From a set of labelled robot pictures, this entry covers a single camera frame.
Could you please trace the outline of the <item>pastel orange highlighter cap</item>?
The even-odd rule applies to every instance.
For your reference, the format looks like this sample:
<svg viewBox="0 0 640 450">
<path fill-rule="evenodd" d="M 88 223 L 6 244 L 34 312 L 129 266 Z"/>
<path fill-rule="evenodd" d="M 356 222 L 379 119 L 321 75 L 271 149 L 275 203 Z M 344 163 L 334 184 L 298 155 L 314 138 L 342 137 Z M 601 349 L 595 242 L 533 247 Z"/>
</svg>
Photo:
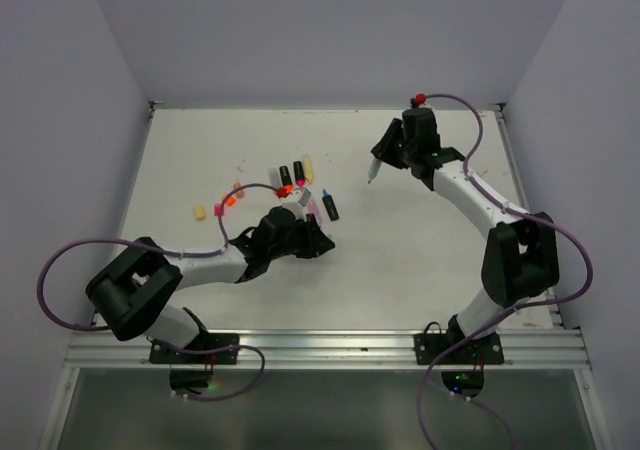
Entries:
<svg viewBox="0 0 640 450">
<path fill-rule="evenodd" d="M 244 197 L 243 186 L 239 182 L 235 182 L 233 184 L 233 190 L 235 191 L 235 196 L 237 198 L 243 198 Z"/>
</svg>

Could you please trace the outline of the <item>black neon pink highlighter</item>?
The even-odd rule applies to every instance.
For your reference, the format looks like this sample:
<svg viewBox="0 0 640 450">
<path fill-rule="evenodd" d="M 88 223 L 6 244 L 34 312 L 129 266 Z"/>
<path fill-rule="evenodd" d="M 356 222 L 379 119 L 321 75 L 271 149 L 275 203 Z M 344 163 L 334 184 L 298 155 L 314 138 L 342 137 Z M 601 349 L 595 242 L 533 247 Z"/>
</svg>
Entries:
<svg viewBox="0 0 640 450">
<path fill-rule="evenodd" d="M 304 174 L 303 164 L 300 160 L 293 162 L 294 179 L 295 183 L 299 187 L 303 187 L 306 184 L 306 177 Z"/>
</svg>

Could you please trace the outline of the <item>pastel pink highlighter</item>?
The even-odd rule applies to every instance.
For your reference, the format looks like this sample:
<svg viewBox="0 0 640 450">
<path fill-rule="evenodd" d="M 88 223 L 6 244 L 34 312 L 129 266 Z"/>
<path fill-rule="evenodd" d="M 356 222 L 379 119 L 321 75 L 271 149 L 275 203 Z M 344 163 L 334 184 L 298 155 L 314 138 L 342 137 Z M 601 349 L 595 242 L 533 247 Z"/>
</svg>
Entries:
<svg viewBox="0 0 640 450">
<path fill-rule="evenodd" d="M 307 202 L 307 210 L 310 214 L 312 214 L 319 226 L 322 226 L 322 218 L 320 209 L 313 197 L 309 199 Z"/>
</svg>

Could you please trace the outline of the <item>pastel green highlighter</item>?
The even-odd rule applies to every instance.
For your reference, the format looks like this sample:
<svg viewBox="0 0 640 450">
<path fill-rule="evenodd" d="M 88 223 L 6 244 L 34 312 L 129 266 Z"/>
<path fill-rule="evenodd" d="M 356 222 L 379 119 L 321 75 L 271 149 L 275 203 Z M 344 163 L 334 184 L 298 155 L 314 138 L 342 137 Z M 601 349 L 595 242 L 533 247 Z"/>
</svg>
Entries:
<svg viewBox="0 0 640 450">
<path fill-rule="evenodd" d="M 378 158 L 373 158 L 367 174 L 367 182 L 369 184 L 371 184 L 377 177 L 380 171 L 381 165 L 382 165 L 381 160 L 379 160 Z"/>
</svg>

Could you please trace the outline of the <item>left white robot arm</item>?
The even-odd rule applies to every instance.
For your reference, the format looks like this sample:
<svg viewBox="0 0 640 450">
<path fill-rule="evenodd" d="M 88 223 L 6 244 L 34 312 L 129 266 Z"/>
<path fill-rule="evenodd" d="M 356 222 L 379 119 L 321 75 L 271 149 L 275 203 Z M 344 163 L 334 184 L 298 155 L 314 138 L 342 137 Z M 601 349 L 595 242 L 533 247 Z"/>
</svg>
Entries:
<svg viewBox="0 0 640 450">
<path fill-rule="evenodd" d="M 213 344 L 193 311 L 169 304 L 175 292 L 210 283 L 245 283 L 266 273 L 274 260 L 314 259 L 334 248 L 314 215 L 299 216 L 279 206 L 207 257 L 198 252 L 171 255 L 153 239 L 139 238 L 88 283 L 86 295 L 118 340 L 145 336 L 193 363 Z"/>
</svg>

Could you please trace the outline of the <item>black blue highlighter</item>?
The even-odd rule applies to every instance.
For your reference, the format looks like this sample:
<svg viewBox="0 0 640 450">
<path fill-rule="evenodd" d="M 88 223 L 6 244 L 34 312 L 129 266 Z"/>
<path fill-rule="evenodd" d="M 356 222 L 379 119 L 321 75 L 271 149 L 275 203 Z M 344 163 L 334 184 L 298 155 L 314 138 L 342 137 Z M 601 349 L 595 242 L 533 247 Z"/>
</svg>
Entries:
<svg viewBox="0 0 640 450">
<path fill-rule="evenodd" d="M 331 221 L 337 221 L 340 216 L 333 200 L 332 195 L 326 190 L 322 190 L 322 202 L 324 204 L 327 215 Z"/>
</svg>

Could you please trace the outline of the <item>yellow highlighter cap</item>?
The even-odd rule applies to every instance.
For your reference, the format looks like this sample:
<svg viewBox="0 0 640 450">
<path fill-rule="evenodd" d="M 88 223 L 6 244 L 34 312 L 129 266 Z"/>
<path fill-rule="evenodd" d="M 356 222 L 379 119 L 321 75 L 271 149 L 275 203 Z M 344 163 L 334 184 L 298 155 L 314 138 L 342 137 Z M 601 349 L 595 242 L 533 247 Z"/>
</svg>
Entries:
<svg viewBox="0 0 640 450">
<path fill-rule="evenodd" d="M 194 218 L 196 221 L 205 220 L 207 217 L 207 213 L 205 208 L 202 205 L 196 205 L 193 208 Z"/>
</svg>

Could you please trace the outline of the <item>yellow highlighter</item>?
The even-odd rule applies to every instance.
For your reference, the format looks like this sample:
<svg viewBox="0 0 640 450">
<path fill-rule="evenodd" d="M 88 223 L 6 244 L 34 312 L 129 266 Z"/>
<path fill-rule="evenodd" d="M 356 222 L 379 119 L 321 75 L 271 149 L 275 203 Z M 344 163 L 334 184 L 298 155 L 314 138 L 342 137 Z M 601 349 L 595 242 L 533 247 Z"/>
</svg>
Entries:
<svg viewBox="0 0 640 450">
<path fill-rule="evenodd" d="M 303 175 L 308 184 L 312 184 L 314 181 L 314 169 L 312 159 L 309 155 L 305 154 L 301 157 L 301 163 L 303 167 Z"/>
</svg>

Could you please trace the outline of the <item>black neon orange highlighter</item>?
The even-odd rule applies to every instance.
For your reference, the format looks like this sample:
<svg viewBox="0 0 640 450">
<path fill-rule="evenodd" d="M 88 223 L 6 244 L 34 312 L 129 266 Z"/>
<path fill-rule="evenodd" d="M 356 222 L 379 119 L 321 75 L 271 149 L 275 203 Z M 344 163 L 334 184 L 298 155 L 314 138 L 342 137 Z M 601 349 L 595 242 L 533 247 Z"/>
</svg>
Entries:
<svg viewBox="0 0 640 450">
<path fill-rule="evenodd" d="M 289 168 L 286 165 L 283 165 L 279 167 L 278 171 L 282 186 L 291 189 L 293 187 L 293 181 Z"/>
</svg>

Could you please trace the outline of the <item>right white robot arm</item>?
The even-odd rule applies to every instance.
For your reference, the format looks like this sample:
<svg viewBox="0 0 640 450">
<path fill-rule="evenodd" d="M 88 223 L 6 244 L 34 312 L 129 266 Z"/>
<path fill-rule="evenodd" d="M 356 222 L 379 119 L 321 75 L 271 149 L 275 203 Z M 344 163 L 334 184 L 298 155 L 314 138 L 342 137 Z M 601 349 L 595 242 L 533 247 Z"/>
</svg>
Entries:
<svg viewBox="0 0 640 450">
<path fill-rule="evenodd" d="M 510 202 L 468 168 L 465 157 L 443 147 L 435 114 L 413 108 L 393 119 L 372 148 L 375 162 L 408 169 L 430 191 L 454 205 L 485 239 L 481 290 L 448 324 L 445 349 L 451 359 L 468 362 L 481 350 L 480 338 L 494 328 L 482 325 L 516 304 L 526 303 L 555 286 L 559 262 L 551 218 L 539 213 L 533 221 L 507 212 Z"/>
</svg>

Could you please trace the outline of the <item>pastel orange highlighter body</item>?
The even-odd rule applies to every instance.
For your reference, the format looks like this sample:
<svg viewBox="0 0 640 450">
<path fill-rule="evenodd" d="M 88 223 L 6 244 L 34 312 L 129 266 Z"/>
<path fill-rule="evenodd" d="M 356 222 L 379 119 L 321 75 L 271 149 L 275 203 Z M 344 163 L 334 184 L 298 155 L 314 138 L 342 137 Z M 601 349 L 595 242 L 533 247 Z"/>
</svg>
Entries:
<svg viewBox="0 0 640 450">
<path fill-rule="evenodd" d="M 273 187 L 280 187 L 282 185 L 279 171 L 276 168 L 270 168 L 268 170 L 268 177 Z"/>
</svg>

